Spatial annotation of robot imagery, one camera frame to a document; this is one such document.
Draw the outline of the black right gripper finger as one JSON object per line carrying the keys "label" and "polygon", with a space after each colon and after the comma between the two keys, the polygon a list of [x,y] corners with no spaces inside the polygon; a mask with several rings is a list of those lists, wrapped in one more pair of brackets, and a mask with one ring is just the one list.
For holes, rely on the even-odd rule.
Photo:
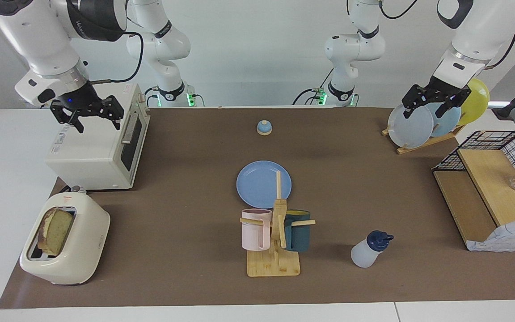
{"label": "black right gripper finger", "polygon": [[83,124],[78,120],[80,109],[66,108],[61,102],[51,102],[51,112],[60,124],[74,127],[80,134],[84,132]]}
{"label": "black right gripper finger", "polygon": [[108,96],[99,103],[99,116],[112,122],[116,130],[120,130],[120,121],[123,119],[124,110],[115,96]]}

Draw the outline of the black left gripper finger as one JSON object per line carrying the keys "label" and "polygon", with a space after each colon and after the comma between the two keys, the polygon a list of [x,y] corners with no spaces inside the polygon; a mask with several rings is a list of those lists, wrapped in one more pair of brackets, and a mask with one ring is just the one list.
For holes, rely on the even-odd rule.
{"label": "black left gripper finger", "polygon": [[409,119],[412,113],[419,107],[425,106],[431,100],[432,91],[427,87],[413,85],[402,98],[403,116]]}
{"label": "black left gripper finger", "polygon": [[441,118],[448,110],[451,110],[452,108],[461,107],[470,94],[471,92],[459,92],[451,97],[447,97],[445,102],[442,103],[438,108],[438,117]]}

